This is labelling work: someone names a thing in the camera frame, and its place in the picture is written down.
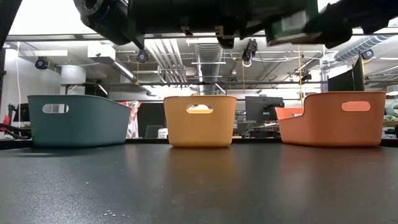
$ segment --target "yellow basket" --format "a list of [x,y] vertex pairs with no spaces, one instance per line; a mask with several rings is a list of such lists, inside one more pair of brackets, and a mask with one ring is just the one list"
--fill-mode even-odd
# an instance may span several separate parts
[[[208,110],[190,110],[207,105]],[[232,143],[236,97],[171,96],[164,99],[169,142],[174,147],[226,147]]]

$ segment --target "air duct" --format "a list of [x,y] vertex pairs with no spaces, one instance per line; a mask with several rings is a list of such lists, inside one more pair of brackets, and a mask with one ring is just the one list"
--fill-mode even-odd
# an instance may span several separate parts
[[[219,44],[195,44],[195,57],[197,62],[221,62],[223,49]],[[199,81],[215,82],[220,70],[220,64],[198,64]],[[216,90],[214,85],[200,86],[204,95],[212,95]]]
[[[395,20],[390,24],[390,26],[398,26],[398,21]],[[347,48],[340,50],[334,57],[336,62],[344,62],[350,58],[358,56],[360,52],[365,52],[377,44],[384,42],[385,40],[390,39],[394,35],[374,35],[370,37],[363,37],[362,39],[356,41],[352,45]]]

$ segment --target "desk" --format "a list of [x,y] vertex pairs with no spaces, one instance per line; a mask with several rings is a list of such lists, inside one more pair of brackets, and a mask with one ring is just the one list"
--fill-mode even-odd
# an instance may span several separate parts
[[0,151],[0,223],[395,223],[397,160],[280,143]]

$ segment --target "ceiling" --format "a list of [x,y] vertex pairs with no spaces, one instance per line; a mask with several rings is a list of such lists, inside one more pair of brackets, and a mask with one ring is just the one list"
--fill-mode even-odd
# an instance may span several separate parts
[[[349,42],[338,46],[334,49],[328,49],[326,52],[336,52],[343,50],[344,48],[352,45],[358,39],[365,38],[361,36],[354,36]],[[259,49],[255,58],[266,59],[266,60],[282,60],[284,58],[293,58],[292,60],[285,62],[257,62],[252,61],[252,65],[248,68],[244,68],[240,63],[236,63],[235,60],[239,60],[243,53],[243,48],[246,46],[248,40],[238,40],[235,42],[234,49],[224,50],[221,58],[222,62],[226,64],[220,66],[218,78],[221,81],[228,81],[231,78],[232,71],[236,71],[236,78],[238,81],[243,81],[243,73],[245,81],[282,81],[290,77],[290,74],[295,74],[296,68],[299,68],[299,60],[296,59],[299,56],[298,50],[303,52],[304,58],[300,60],[300,63],[306,63],[311,58],[320,55],[323,52],[322,45],[279,45],[274,47],[268,47],[266,40],[263,37],[256,38]],[[88,78],[100,78],[104,82],[112,83],[120,81],[120,74],[105,64],[95,64],[92,59],[87,57],[87,47],[92,44],[93,41],[49,41],[49,42],[23,42],[20,50],[68,50],[68,56],[56,56],[49,57],[49,59],[57,65],[81,65],[86,68]],[[110,44],[109,41],[101,41],[102,44]],[[187,44],[185,39],[177,39],[178,48],[186,67],[195,67],[192,62],[196,62],[195,51],[193,44]],[[375,46],[373,51],[375,58],[364,64],[365,74],[369,77],[374,78],[375,75],[380,73],[398,74],[397,66],[398,60],[384,60],[383,58],[397,58],[398,59],[398,37],[393,36],[389,40]],[[114,46],[117,52],[117,58],[124,62],[128,69],[131,71],[137,71],[136,55],[139,49],[134,44],[127,44],[123,46]],[[349,64],[355,63],[354,60],[348,61]],[[315,66],[312,70],[319,70],[319,66]],[[154,71],[157,70],[157,62],[150,55],[149,61],[146,63],[140,63],[140,71]],[[159,78],[156,74],[151,73],[140,73],[141,78],[145,81],[153,80],[158,82]],[[245,88],[269,88],[267,85],[245,85]],[[233,88],[242,89],[243,86],[234,86]]]

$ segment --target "basket handle hole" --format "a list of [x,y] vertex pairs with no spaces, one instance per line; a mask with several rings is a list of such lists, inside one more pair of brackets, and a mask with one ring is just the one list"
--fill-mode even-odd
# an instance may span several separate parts
[[49,114],[63,114],[69,111],[69,106],[64,104],[47,104],[42,108],[44,113]]
[[347,112],[369,111],[371,109],[371,105],[367,101],[349,101],[343,103],[341,105],[341,109]]
[[188,105],[187,113],[190,114],[210,114],[213,112],[213,106],[211,105]]

